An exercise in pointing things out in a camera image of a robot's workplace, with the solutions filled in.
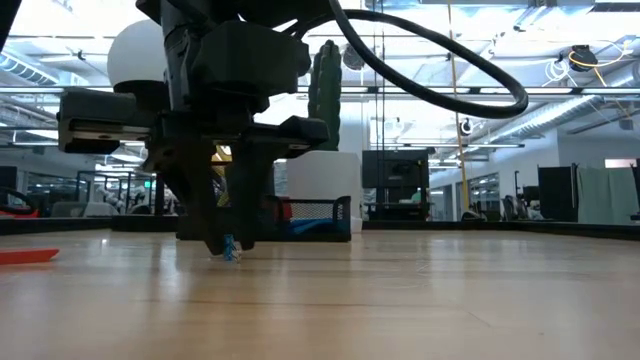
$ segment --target black mount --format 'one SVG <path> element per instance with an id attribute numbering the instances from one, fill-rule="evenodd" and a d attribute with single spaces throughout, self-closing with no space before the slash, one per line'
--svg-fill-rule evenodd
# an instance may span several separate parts
<path id="1" fill-rule="evenodd" d="M 297 92 L 298 77 L 311 66 L 309 49 L 263 26 L 279 25 L 281 13 L 274 13 L 277 19 L 267 13 L 258 19 L 246 8 L 243 18 L 256 21 L 244 22 L 233 1 L 220 3 L 138 1 L 162 25 L 166 82 L 120 83 L 113 94 L 68 89 L 59 113 L 65 152 L 109 154 L 120 140 L 145 141 L 143 169 L 162 177 L 213 255 L 222 254 L 226 234 L 244 250 L 253 248 L 262 232 L 263 189 L 273 162 L 328 140 L 321 120 L 292 116 L 279 126 L 254 123 L 253 115 L 269 107 L 270 96 Z M 206 21 L 195 19 L 193 8 L 206 14 Z M 217 208 L 211 168 L 215 145 L 232 151 L 225 170 L 231 211 Z"/>

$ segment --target red object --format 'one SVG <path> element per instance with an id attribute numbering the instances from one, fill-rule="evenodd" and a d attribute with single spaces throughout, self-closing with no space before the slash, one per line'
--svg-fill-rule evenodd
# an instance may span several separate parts
<path id="1" fill-rule="evenodd" d="M 0 265 L 47 262 L 59 249 L 7 249 L 0 250 Z"/>

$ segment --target cactus plush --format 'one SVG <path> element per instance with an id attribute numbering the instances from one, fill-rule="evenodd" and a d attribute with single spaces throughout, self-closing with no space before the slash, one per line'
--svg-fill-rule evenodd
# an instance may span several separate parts
<path id="1" fill-rule="evenodd" d="M 318 150 L 338 151 L 340 143 L 340 92 L 342 69 L 340 49 L 328 40 L 313 58 L 309 85 L 309 117 L 324 120 L 329 128 L 329 140 Z"/>

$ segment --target yellow pole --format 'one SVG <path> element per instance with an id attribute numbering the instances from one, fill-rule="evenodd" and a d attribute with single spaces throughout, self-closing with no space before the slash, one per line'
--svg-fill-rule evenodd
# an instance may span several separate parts
<path id="1" fill-rule="evenodd" d="M 449 13 L 449 38 L 455 41 L 453 37 L 453 16 L 451 12 L 451 0 L 447 0 L 447 9 Z M 458 76 L 456 74 L 456 56 L 451 54 L 451 76 L 453 78 L 453 96 L 458 97 Z M 462 170 L 462 200 L 464 208 L 462 211 L 469 209 L 469 190 L 467 188 L 467 171 L 464 164 L 464 148 L 462 147 L 462 136 L 460 136 L 460 114 L 456 112 L 456 133 L 458 135 L 458 152 L 460 153 L 460 170 Z"/>

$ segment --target blue item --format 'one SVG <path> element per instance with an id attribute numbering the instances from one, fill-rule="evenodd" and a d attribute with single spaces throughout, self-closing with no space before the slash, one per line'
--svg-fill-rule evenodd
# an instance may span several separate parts
<path id="1" fill-rule="evenodd" d="M 236 246 L 233 244 L 233 235 L 225 235 L 224 236 L 224 259 L 226 261 L 234 261 L 233 252 L 235 251 Z"/>

